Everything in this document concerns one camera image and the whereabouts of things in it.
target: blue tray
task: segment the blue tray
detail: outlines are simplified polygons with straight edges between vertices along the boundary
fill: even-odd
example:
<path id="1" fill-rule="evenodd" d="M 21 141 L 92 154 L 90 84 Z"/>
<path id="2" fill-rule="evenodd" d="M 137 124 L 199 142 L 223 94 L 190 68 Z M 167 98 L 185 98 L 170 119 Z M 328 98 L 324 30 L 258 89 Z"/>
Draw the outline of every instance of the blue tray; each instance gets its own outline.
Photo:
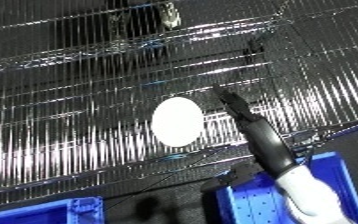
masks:
<path id="1" fill-rule="evenodd" d="M 313 157 L 315 177 L 330 185 L 339 195 L 346 215 L 358 224 L 358 196 L 342 158 L 334 152 Z M 220 215 L 227 224 L 295 224 L 283 197 L 266 173 L 235 188 L 216 192 Z"/>
<path id="2" fill-rule="evenodd" d="M 0 224 L 103 224 L 99 197 L 74 198 L 0 212 Z"/>

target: cable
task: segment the cable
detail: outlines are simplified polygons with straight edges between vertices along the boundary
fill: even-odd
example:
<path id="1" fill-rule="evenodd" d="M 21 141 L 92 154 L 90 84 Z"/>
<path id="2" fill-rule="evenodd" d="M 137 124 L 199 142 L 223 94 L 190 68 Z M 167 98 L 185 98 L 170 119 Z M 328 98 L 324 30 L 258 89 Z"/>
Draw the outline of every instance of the cable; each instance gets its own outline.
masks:
<path id="1" fill-rule="evenodd" d="M 185 168 L 183 168 L 183 169 L 177 170 L 176 172 L 173 172 L 172 174 L 169 174 L 167 177 L 164 177 L 162 180 L 159 180 L 159 181 L 157 181 L 157 182 L 155 182 L 155 183 L 152 183 L 152 184 L 150 184 L 149 186 L 147 186 L 147 187 L 143 188 L 142 190 L 140 190 L 139 192 L 134 193 L 133 195 L 130 195 L 130 196 L 128 196 L 128 197 L 122 199 L 121 201 L 119 201 L 119 202 L 117 202 L 117 203 L 115 203 L 115 204 L 113 204 L 113 205 L 111 205 L 111 206 L 105 208 L 104 211 L 107 212 L 107 211 L 109 211 L 110 209 L 114 208 L 115 206 L 120 205 L 120 204 L 122 204 L 122 203 L 128 201 L 129 199 L 135 198 L 135 197 L 138 196 L 139 194 L 144 193 L 144 192 L 150 190 L 152 187 L 154 187 L 154 186 L 156 186 L 156 185 L 158 185 L 158 184 L 160 184 L 160 183 L 162 183 L 162 182 L 168 180 L 169 178 L 175 176 L 175 175 L 178 174 L 180 171 L 186 170 L 187 168 L 190 168 L 190 167 L 194 166 L 195 164 L 197 164 L 197 163 L 199 163 L 199 162 L 201 162 L 201 161 L 203 161 L 203 160 L 205 160 L 205 159 L 208 159 L 209 157 L 211 157 L 211 156 L 213 156 L 213 155 L 219 153 L 220 151 L 222 151 L 222 150 L 224 150 L 224 149 L 225 149 L 225 147 L 223 147 L 223 148 L 221 148 L 221 149 L 219 149 L 219 150 L 217 150 L 217 151 L 211 153 L 210 155 L 207 155 L 207 156 L 205 156 L 205 157 L 203 157 L 203 158 L 201 158 L 201 159 L 195 161 L 194 163 L 191 163 L 190 165 L 188 165 L 187 167 L 185 167 Z"/>

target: metal wire rack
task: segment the metal wire rack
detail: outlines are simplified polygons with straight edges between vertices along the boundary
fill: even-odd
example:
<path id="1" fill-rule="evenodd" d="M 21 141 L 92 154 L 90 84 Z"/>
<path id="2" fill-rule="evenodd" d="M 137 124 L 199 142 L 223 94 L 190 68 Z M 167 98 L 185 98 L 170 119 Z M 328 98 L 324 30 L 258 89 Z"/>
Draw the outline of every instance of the metal wire rack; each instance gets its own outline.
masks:
<path id="1" fill-rule="evenodd" d="M 247 157 L 213 83 L 287 137 L 357 124 L 358 0 L 0 0 L 0 204 Z M 188 147 L 150 130 L 172 96 Z"/>

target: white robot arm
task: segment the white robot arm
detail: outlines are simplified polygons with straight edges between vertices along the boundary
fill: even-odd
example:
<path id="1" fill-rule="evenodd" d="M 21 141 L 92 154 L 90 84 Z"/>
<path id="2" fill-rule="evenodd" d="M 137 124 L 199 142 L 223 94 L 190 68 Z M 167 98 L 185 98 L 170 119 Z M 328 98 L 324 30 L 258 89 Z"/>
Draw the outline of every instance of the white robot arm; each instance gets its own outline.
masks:
<path id="1" fill-rule="evenodd" d="M 247 138 L 256 161 L 275 179 L 295 220 L 302 224 L 354 224 L 343 213 L 338 195 L 316 179 L 307 166 L 296 162 L 293 152 L 264 117 L 252 113 L 236 93 L 218 85 L 214 90 Z"/>
<path id="2" fill-rule="evenodd" d="M 276 179 L 292 216 L 303 224 L 354 224 L 341 209 L 338 195 L 314 178 L 304 165 L 294 167 Z"/>

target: small object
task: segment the small object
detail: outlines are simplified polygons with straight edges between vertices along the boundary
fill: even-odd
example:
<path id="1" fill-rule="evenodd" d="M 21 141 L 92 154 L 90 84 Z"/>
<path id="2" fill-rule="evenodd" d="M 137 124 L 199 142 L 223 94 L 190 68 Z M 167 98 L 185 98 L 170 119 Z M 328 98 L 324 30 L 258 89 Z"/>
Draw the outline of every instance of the small object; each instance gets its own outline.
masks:
<path id="1" fill-rule="evenodd" d="M 104 224 L 103 199 L 72 198 L 0 212 L 0 224 Z"/>
<path id="2" fill-rule="evenodd" d="M 195 141 L 204 128 L 204 116 L 193 101 L 174 97 L 154 111 L 151 129 L 157 139 L 171 147 L 183 147 Z"/>
<path id="3" fill-rule="evenodd" d="M 173 30 L 182 24 L 179 11 L 172 2 L 160 5 L 160 16 L 162 24 L 164 24 L 168 30 Z"/>

